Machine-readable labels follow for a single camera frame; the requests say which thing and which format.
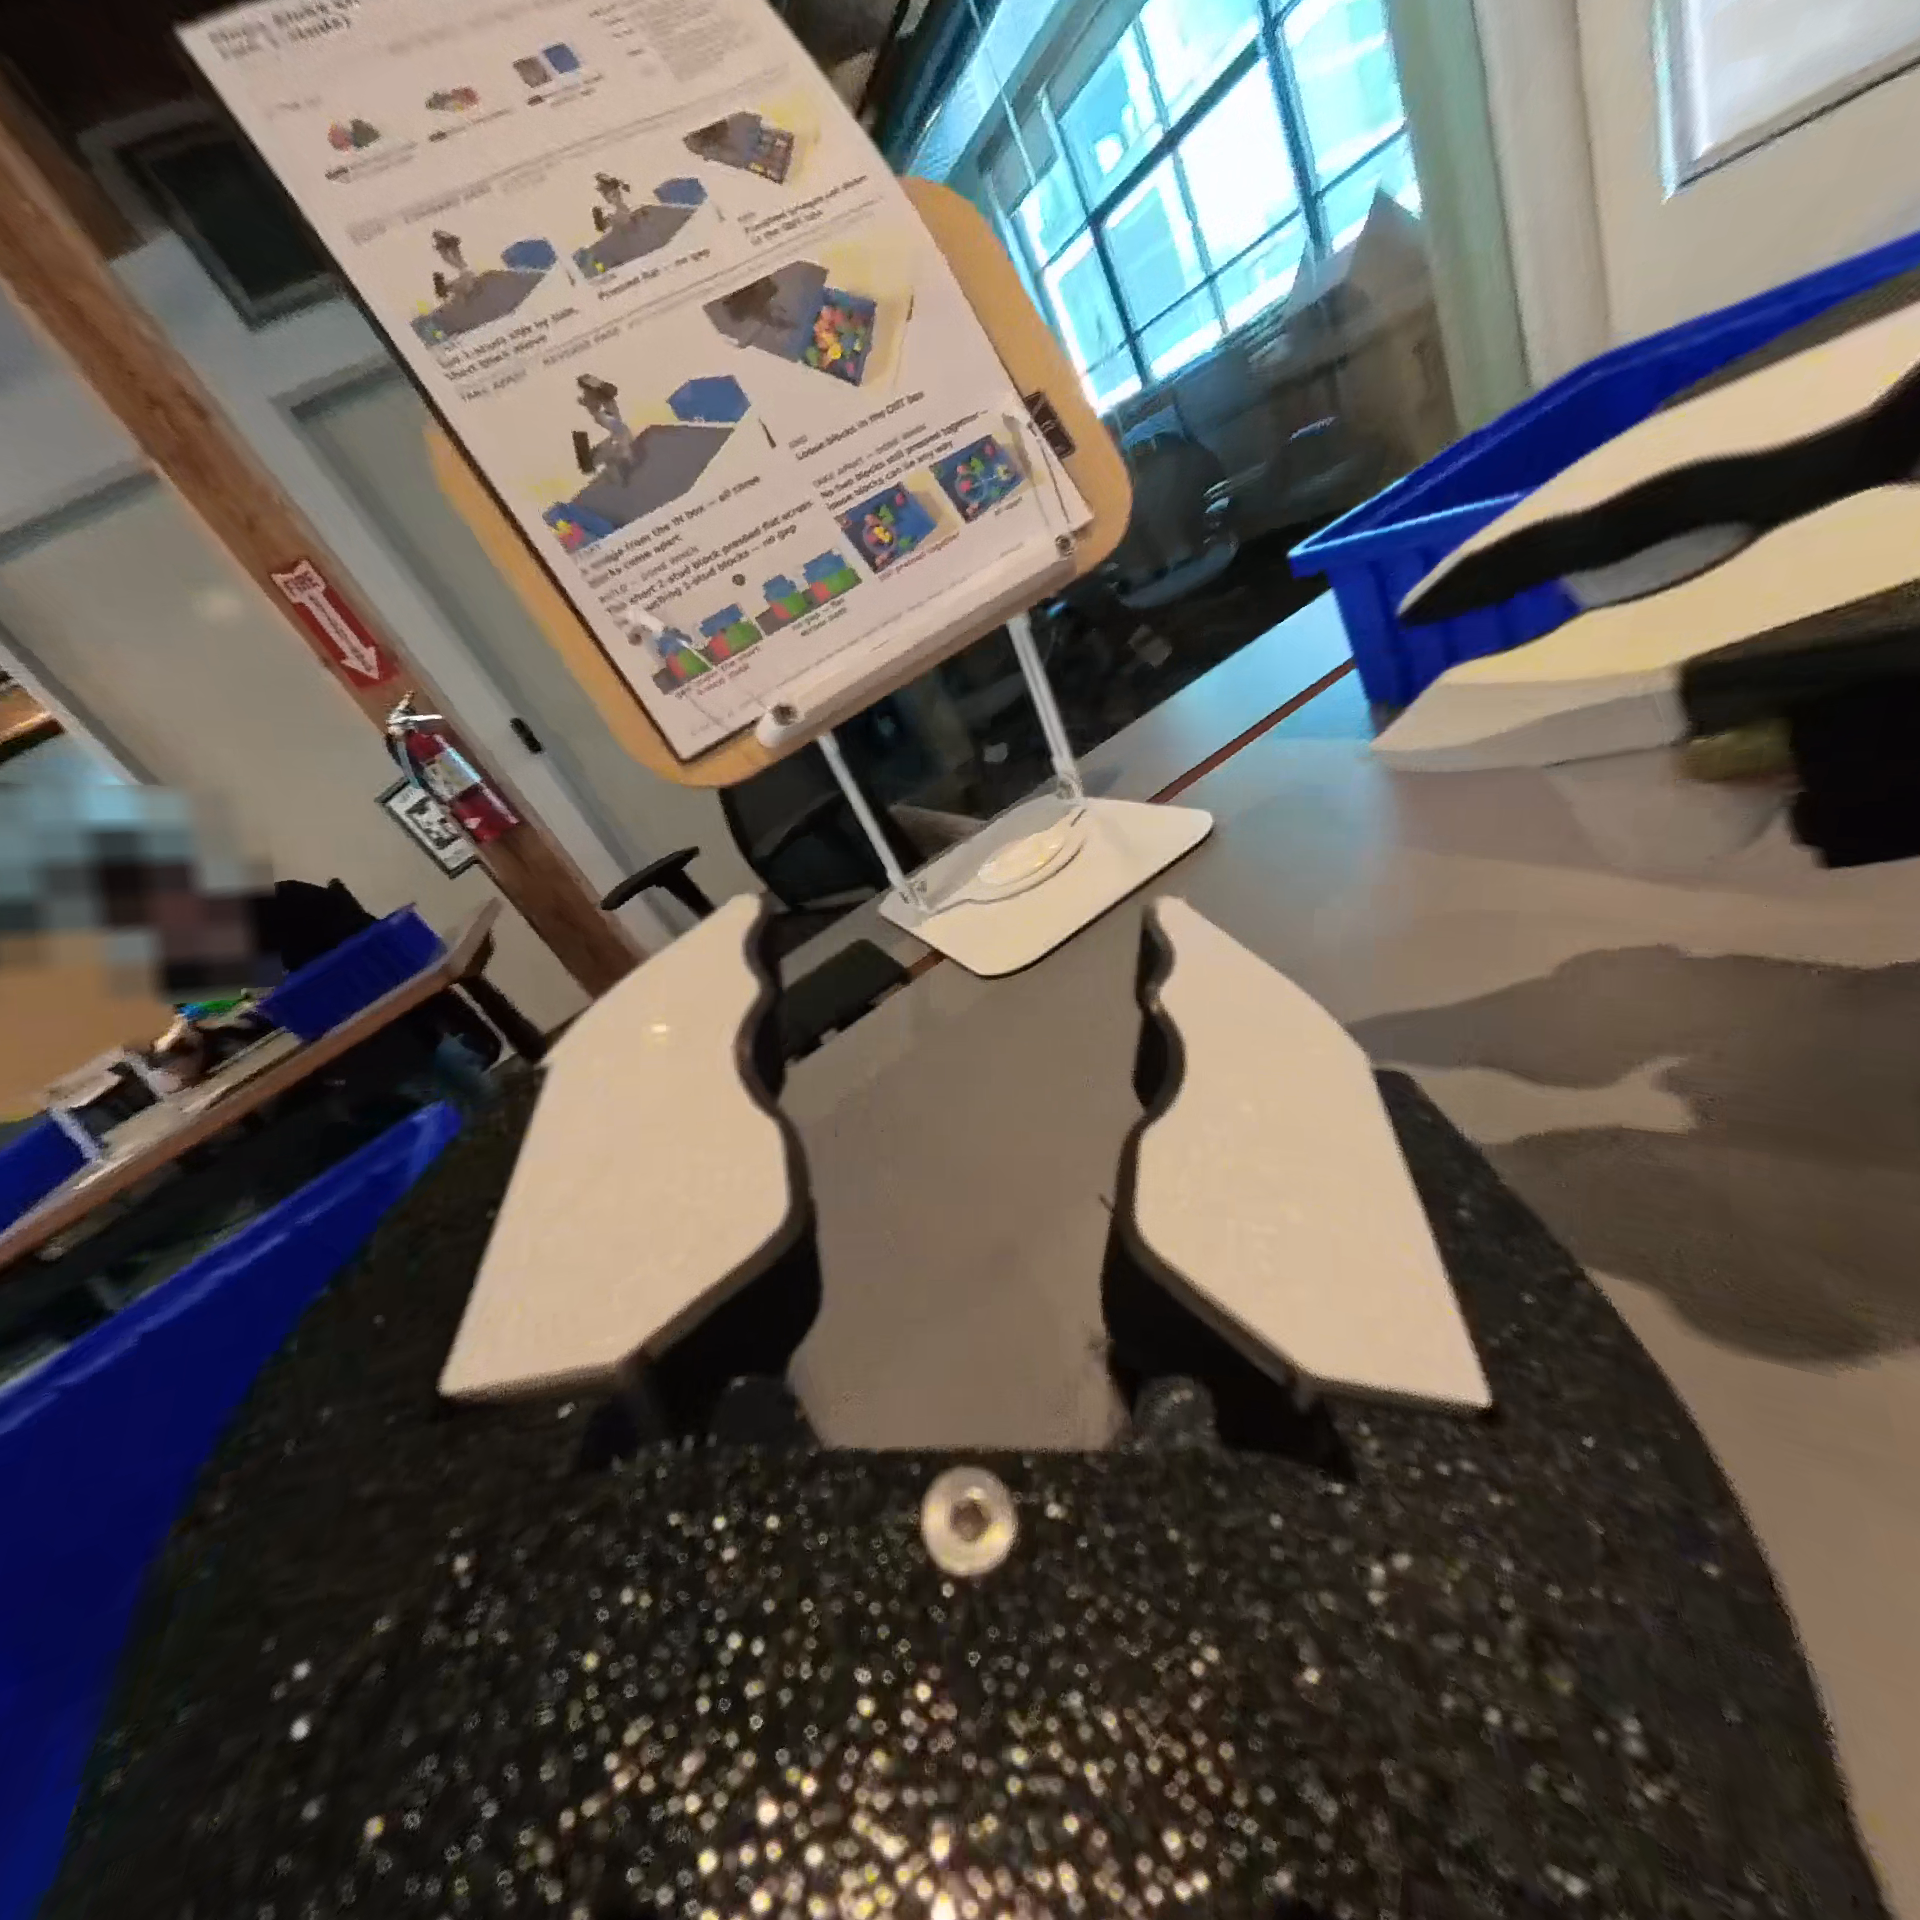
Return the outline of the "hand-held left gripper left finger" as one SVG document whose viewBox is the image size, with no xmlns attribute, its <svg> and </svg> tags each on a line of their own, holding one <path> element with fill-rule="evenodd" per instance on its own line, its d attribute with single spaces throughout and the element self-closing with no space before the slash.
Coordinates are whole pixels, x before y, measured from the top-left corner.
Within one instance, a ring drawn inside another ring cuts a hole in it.
<svg viewBox="0 0 1920 1920">
<path fill-rule="evenodd" d="M 719 904 L 552 1049 L 446 1400 L 602 1397 L 711 1429 L 735 1384 L 785 1381 L 824 1262 L 770 934 L 766 898 Z"/>
</svg>

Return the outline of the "printed instruction sheet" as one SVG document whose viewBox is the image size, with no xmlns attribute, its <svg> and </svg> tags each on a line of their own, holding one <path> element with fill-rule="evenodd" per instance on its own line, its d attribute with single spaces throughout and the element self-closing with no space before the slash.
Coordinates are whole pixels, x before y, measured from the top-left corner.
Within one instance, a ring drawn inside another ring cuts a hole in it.
<svg viewBox="0 0 1920 1920">
<path fill-rule="evenodd" d="M 825 722 L 1094 522 L 905 186 L 768 5 L 186 23 L 670 764 Z"/>
</svg>

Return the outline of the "red fire extinguisher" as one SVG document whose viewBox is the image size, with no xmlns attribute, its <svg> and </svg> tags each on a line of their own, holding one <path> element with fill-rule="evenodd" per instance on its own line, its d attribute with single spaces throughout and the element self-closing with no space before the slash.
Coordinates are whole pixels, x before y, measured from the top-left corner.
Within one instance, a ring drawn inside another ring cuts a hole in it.
<svg viewBox="0 0 1920 1920">
<path fill-rule="evenodd" d="M 524 826 L 518 807 L 468 756 L 446 714 L 420 709 L 410 692 L 388 711 L 382 732 L 400 773 L 439 805 L 464 840 L 486 847 Z"/>
</svg>

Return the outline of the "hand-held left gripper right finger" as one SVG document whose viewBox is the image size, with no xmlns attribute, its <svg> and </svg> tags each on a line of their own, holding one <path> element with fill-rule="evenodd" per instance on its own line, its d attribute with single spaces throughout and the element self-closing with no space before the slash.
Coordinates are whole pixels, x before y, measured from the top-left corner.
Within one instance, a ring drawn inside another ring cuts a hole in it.
<svg viewBox="0 0 1920 1920">
<path fill-rule="evenodd" d="M 1488 1412 L 1495 1389 L 1377 1069 L 1178 895 L 1144 911 L 1110 1277 L 1305 1397 Z"/>
</svg>

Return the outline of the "wooden support post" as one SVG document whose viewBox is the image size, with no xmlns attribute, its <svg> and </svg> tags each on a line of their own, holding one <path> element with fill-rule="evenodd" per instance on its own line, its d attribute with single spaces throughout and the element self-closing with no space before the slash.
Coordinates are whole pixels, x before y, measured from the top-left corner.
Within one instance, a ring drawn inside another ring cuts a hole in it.
<svg viewBox="0 0 1920 1920">
<path fill-rule="evenodd" d="M 600 908 L 596 886 L 550 829 L 545 805 L 524 797 L 497 766 L 475 726 L 486 701 L 464 688 L 446 692 L 419 662 L 417 649 L 382 617 L 323 529 L 112 272 L 100 245 L 110 220 L 48 125 L 11 82 L 3 100 L 3 276 L 38 342 L 129 432 L 140 462 L 270 597 L 376 729 L 404 689 L 446 712 L 468 756 L 524 817 L 524 826 L 478 849 L 483 869 L 587 997 L 615 986 L 639 966 L 643 946 Z M 321 655 L 270 582 L 270 568 L 300 557 L 313 560 L 385 642 L 400 669 L 395 684 L 354 688 Z"/>
</svg>

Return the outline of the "cardboard box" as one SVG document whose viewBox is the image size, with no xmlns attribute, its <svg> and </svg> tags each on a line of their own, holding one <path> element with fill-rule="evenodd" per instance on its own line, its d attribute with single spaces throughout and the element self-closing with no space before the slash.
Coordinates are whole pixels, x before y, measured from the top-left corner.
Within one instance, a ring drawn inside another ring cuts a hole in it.
<svg viewBox="0 0 1920 1920">
<path fill-rule="evenodd" d="M 1314 311 L 1328 332 L 1338 408 L 1398 472 L 1455 439 L 1456 408 L 1425 221 L 1383 186 L 1326 262 Z"/>
</svg>

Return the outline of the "wooden office desk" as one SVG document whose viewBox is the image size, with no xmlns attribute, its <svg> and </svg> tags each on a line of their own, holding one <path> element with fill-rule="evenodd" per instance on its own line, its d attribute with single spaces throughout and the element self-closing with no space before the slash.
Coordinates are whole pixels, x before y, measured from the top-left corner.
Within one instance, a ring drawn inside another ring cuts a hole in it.
<svg viewBox="0 0 1920 1920">
<path fill-rule="evenodd" d="M 430 999 L 464 984 L 491 952 L 502 910 L 504 903 L 497 898 L 478 904 L 441 956 L 319 1040 L 267 1040 L 250 1055 L 218 1069 L 199 1088 L 170 1094 L 137 1114 L 104 1158 L 52 1189 L 35 1209 L 4 1228 L 3 1269 L 10 1270 L 33 1256 L 110 1200 L 178 1162 L 183 1154 L 260 1111 L 275 1096 L 335 1066 L 346 1054 L 385 1036 Z"/>
</svg>

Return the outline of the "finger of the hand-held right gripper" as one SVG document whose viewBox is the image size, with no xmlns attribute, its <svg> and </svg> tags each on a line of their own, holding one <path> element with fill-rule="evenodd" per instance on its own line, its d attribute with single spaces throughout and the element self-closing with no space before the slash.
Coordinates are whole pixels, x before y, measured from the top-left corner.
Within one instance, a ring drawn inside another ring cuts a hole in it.
<svg viewBox="0 0 1920 1920">
<path fill-rule="evenodd" d="M 1916 474 L 1919 319 L 1870 319 L 1632 425 L 1455 546 L 1399 601 L 1427 625 L 1750 536 Z"/>
<path fill-rule="evenodd" d="M 1916 562 L 1916 485 L 1848 496 L 1692 577 L 1455 664 L 1374 752 L 1401 773 L 1484 773 L 1673 744 L 1687 664 L 1911 588 Z"/>
</svg>

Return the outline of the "red fire sign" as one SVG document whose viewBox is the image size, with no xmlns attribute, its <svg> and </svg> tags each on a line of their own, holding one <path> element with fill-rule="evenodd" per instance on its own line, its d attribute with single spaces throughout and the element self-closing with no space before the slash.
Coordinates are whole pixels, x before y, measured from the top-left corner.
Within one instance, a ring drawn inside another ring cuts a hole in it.
<svg viewBox="0 0 1920 1920">
<path fill-rule="evenodd" d="M 346 684 L 354 688 L 395 684 L 400 674 L 395 658 L 313 560 L 300 557 L 272 567 L 270 582 Z"/>
</svg>

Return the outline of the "black office chair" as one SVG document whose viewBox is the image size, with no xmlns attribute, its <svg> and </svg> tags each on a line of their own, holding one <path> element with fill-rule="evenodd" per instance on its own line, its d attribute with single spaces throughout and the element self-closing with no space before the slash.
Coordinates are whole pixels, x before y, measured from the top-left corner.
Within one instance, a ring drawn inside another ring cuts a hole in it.
<svg viewBox="0 0 1920 1920">
<path fill-rule="evenodd" d="M 842 760 L 865 792 L 894 862 L 908 871 L 924 852 L 905 829 L 902 807 L 916 797 L 932 770 L 927 746 L 908 743 L 905 722 L 868 717 L 835 736 Z M 872 933 L 857 933 L 825 958 L 795 961 L 801 948 L 836 920 L 890 888 L 881 852 L 857 820 L 857 808 L 825 744 L 804 746 L 768 773 L 719 791 L 736 852 L 759 888 L 774 898 L 766 948 L 779 961 L 783 1041 L 790 1063 L 810 1055 L 908 982 L 908 966 Z M 695 920 L 715 911 L 690 872 L 699 847 L 658 855 L 602 898 L 615 911 L 662 894 Z"/>
</svg>

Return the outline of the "blue plastic bin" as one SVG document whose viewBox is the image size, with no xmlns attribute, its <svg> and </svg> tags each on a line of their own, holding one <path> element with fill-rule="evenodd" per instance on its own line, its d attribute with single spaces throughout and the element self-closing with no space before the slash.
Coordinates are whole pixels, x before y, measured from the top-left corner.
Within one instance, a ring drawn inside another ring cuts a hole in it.
<svg viewBox="0 0 1920 1920">
<path fill-rule="evenodd" d="M 0 1160 L 0 1221 L 3 1231 L 10 1231 L 50 1193 L 80 1174 L 89 1154 L 55 1114 L 43 1111 L 4 1129 Z"/>
<path fill-rule="evenodd" d="M 258 1372 L 463 1132 L 420 1108 L 3 1398 L 3 1914 L 35 1914 L 148 1566 Z"/>
<path fill-rule="evenodd" d="M 1911 230 L 1600 351 L 1297 543 L 1292 570 L 1300 580 L 1323 577 L 1334 589 L 1367 700 L 1401 709 L 1449 668 L 1520 646 L 1576 615 L 1569 589 L 1546 582 L 1491 608 L 1409 625 L 1401 598 L 1455 546 L 1740 357 L 1887 284 L 1910 290 L 1916 265 L 1919 236 Z"/>
<path fill-rule="evenodd" d="M 284 1033 L 315 1041 L 446 956 L 441 934 L 404 904 L 289 974 L 256 1007 Z"/>
</svg>

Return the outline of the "grey office chair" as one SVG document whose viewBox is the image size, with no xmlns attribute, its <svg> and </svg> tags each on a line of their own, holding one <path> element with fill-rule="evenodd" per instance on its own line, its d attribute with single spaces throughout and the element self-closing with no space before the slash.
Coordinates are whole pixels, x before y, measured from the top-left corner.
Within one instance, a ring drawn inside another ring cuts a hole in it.
<svg viewBox="0 0 1920 1920">
<path fill-rule="evenodd" d="M 1128 439 L 1123 452 L 1134 508 L 1104 570 L 1113 598 L 1159 613 L 1222 584 L 1242 546 L 1223 460 L 1171 423 Z"/>
</svg>

